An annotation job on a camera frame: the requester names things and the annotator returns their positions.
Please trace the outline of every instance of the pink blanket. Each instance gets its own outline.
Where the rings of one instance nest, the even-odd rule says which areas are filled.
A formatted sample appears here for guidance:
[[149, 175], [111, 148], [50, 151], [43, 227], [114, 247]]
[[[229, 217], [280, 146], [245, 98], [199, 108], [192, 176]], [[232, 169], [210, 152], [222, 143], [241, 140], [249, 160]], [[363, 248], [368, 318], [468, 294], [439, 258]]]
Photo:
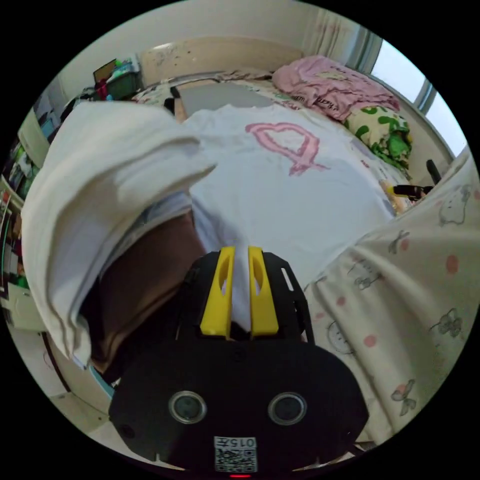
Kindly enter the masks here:
[[341, 122], [353, 108], [379, 106], [400, 110], [398, 99], [385, 87], [320, 55], [280, 67], [272, 82], [294, 100]]

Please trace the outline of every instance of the curtain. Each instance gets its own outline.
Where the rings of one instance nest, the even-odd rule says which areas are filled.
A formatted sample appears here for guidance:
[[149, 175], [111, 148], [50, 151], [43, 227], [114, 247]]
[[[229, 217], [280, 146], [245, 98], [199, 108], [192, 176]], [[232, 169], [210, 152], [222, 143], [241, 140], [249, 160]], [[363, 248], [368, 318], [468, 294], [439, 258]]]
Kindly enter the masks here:
[[331, 11], [318, 10], [304, 37], [302, 49], [305, 56], [322, 55], [346, 65], [362, 27]]
[[358, 23], [324, 8], [318, 9], [307, 28], [305, 56], [323, 55], [351, 69], [370, 73], [379, 56], [382, 39]]

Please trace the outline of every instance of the white towel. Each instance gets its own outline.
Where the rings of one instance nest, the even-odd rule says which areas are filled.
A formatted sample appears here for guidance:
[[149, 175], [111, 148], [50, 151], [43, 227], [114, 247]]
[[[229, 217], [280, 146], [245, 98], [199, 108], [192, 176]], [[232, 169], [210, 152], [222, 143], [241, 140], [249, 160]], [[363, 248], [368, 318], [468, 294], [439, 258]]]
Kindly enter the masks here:
[[65, 356], [87, 366], [91, 343], [79, 310], [131, 225], [214, 168], [166, 110], [86, 102], [68, 116], [21, 213], [31, 294]]

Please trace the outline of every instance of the bed frame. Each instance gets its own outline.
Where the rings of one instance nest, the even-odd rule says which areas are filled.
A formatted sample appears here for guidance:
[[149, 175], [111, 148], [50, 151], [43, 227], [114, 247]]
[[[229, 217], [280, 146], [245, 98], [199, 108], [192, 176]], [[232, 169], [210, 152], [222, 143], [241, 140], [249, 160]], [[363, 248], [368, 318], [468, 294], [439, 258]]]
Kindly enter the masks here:
[[[159, 45], [139, 54], [143, 84], [195, 81], [212, 72], [253, 67], [269, 72], [304, 56], [291, 46], [235, 36], [210, 36]], [[449, 147], [426, 117], [403, 95], [382, 83], [400, 100], [400, 114], [410, 124], [413, 147], [410, 156], [412, 182], [433, 185], [426, 162], [432, 159], [443, 175], [455, 159]]]

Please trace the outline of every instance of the pink polka dot fabric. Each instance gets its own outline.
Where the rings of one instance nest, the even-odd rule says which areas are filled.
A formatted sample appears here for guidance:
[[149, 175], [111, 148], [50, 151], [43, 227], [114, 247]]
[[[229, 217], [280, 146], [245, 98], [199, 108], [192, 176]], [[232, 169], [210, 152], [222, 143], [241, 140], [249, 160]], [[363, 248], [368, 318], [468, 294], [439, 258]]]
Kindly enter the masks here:
[[364, 235], [305, 289], [319, 347], [363, 392], [382, 443], [453, 368], [478, 308], [480, 181], [468, 157], [422, 201]]

